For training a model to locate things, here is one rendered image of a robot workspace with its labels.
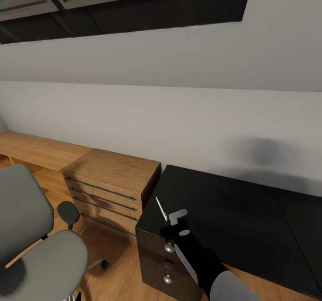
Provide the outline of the swivel chair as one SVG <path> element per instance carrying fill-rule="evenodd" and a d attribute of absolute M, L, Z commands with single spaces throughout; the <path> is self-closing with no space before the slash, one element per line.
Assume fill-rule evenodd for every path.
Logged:
<path fill-rule="evenodd" d="M 78 208 L 69 201 L 57 206 L 68 224 L 48 236 L 54 227 L 54 209 L 24 164 L 0 169 L 0 301 L 60 301 L 72 295 L 89 265 L 85 240 L 72 231 L 80 219 Z M 6 265 L 35 245 L 11 266 Z"/>

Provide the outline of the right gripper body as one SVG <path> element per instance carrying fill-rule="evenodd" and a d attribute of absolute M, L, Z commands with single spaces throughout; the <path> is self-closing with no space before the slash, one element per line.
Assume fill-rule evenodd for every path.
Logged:
<path fill-rule="evenodd" d="M 178 224 L 172 226 L 172 225 L 168 225 L 168 226 L 165 226 L 163 227 L 163 233 L 164 233 L 164 238 L 165 238 L 165 241 L 169 241 L 171 239 L 174 240 L 173 238 L 173 234 L 175 232 L 175 230 L 177 228 L 186 228 L 187 229 L 187 222 L 183 219 L 183 220 L 178 220 Z M 162 237 L 162 238 L 163 238 Z"/>

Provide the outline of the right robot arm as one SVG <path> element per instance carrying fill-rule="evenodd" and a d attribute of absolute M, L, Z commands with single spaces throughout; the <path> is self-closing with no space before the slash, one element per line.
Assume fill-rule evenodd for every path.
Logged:
<path fill-rule="evenodd" d="M 263 301 L 219 261 L 213 249 L 198 243 L 187 222 L 178 220 L 185 215 L 186 209 L 170 214 L 170 225 L 160 227 L 160 236 L 176 242 L 178 257 L 209 301 Z"/>

